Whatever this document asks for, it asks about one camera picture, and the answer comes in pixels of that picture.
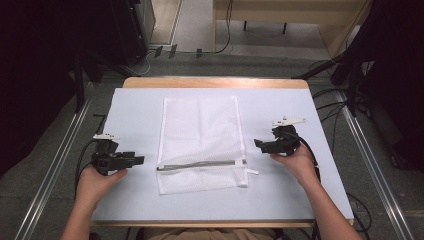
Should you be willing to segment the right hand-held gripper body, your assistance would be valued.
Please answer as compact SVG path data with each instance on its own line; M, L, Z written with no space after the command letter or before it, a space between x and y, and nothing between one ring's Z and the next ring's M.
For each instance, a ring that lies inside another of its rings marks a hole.
M272 134L275 140L267 142L271 154L292 155L301 145L302 138L298 135L293 121L285 119L272 123Z

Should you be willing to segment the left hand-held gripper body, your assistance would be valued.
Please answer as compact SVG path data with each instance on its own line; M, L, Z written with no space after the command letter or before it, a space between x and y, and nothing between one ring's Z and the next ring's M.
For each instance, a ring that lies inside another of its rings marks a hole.
M91 164L103 176L109 171L131 168L135 164L134 152L117 152L119 144L110 134L95 134L95 152L91 156Z

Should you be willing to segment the person's right hand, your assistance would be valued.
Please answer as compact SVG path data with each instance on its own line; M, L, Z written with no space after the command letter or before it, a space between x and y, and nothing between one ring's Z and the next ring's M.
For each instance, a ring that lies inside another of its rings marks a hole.
M312 155L304 144L301 144L290 156L271 154L270 157L283 164L302 187L306 188L319 184Z

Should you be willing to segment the person's left hand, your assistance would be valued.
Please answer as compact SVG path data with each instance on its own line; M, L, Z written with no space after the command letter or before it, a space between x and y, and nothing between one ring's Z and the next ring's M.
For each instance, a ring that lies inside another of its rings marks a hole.
M108 191L127 175L127 170L118 170L103 176L94 167L86 167L79 178L75 205L81 209L93 210Z

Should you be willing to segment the white mesh laundry bag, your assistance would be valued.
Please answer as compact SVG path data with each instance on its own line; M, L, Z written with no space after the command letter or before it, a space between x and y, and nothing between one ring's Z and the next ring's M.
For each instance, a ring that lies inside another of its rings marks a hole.
M235 96L164 100L160 194L247 187L251 172Z

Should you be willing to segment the black stand leg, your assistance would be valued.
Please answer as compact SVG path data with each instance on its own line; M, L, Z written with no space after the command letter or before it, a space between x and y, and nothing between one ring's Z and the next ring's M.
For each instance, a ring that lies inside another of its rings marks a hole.
M303 74L298 75L298 76L293 76L293 79L308 80L308 79L312 78L313 76L331 68L332 66L334 66L336 64L340 64L340 63L345 62L346 58L347 58L347 54L341 53L338 56L336 56L335 58L325 60L322 64L310 69L306 73L303 73Z

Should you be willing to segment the black curtain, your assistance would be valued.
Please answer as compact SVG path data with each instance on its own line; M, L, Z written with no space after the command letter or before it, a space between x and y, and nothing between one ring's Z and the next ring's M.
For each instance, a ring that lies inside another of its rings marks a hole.
M80 63L101 78L89 39L103 0L0 0L0 177L27 157L79 91Z
M424 173L424 0L373 0L331 77L345 79L365 95L394 164Z

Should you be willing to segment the dark cabinet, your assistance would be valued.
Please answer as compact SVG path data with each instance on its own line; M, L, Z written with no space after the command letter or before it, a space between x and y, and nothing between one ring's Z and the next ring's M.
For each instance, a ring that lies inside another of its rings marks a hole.
M110 0L117 24L123 65L135 65L147 55L156 17L152 0Z

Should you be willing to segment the light wooden bench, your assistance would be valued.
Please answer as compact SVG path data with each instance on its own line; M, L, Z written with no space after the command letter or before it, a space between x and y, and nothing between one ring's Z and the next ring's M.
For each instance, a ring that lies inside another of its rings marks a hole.
M212 29L232 3L235 21L316 24L331 58L343 52L353 29L367 17L373 0L212 0Z

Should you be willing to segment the metal floor rail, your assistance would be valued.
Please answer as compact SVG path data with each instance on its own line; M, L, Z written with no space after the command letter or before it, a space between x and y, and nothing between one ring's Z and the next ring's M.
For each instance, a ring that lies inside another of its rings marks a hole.
M55 156L47 170L40 187L34 198L30 202L26 215L16 233L14 240L30 240L37 226L37 223L44 211L44 208L51 195L53 187L58 179L59 173L63 168L68 153L77 136L77 133L83 123L88 111L92 97L89 96L78 113L75 113L65 135L55 153Z
M377 159L374 156L358 120L350 113L347 107L343 108L343 115L359 148L396 236L399 240L415 240L415 236L411 231L404 212L378 165Z

